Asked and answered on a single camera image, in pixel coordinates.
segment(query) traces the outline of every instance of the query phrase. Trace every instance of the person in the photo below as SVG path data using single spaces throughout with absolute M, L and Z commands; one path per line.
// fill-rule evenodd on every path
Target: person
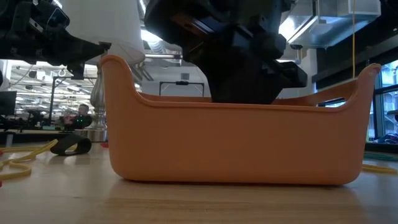
M 93 122 L 93 119 L 88 114 L 89 107 L 86 104 L 81 104 L 78 109 L 78 116 L 71 118 L 64 118 L 65 130 L 73 131 L 75 129 L 83 129 Z

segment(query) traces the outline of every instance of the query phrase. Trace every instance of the yellow string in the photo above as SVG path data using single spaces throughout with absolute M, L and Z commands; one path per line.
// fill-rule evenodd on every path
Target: yellow string
M 353 0 L 353 79 L 355 79 L 355 6 L 356 0 Z
M 395 174 L 395 175 L 398 174 L 398 171 L 396 169 L 390 167 L 368 165 L 368 164 L 362 164 L 362 171 L 381 173 L 381 174 Z
M 3 170 L 4 166 L 9 165 L 10 168 L 20 169 L 19 172 L 13 172 L 10 174 L 0 174 L 0 181 L 16 179 L 20 177 L 28 176 L 32 173 L 32 168 L 30 166 L 19 164 L 20 162 L 25 162 L 33 160 L 37 155 L 49 151 L 54 145 L 58 143 L 57 140 L 53 140 L 41 147 L 10 147 L 10 148 L 0 148 L 3 153 L 15 153 L 15 152 L 30 152 L 26 156 L 22 156 L 17 159 L 7 159 L 5 161 L 0 161 L 0 171 Z M 76 146 L 72 146 L 68 150 L 75 150 Z

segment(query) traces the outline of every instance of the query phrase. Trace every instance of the black tape roll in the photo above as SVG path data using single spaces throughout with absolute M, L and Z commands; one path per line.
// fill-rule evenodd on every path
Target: black tape roll
M 74 151 L 67 151 L 70 147 L 77 144 Z M 51 148 L 51 152 L 59 156 L 75 156 L 86 154 L 91 149 L 91 141 L 88 138 L 77 134 L 70 134 L 65 138 L 58 139 L 58 143 Z

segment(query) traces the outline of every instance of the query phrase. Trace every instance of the workbench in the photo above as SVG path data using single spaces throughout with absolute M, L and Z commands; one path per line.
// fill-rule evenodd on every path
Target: workbench
M 48 152 L 28 164 L 30 177 L 0 188 L 2 224 L 398 223 L 396 175 L 362 173 L 342 187 L 131 182 L 113 172 L 99 144 L 86 155 Z

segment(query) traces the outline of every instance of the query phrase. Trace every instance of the monitor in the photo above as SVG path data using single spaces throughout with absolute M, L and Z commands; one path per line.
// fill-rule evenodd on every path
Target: monitor
M 0 115 L 14 115 L 17 91 L 0 91 Z

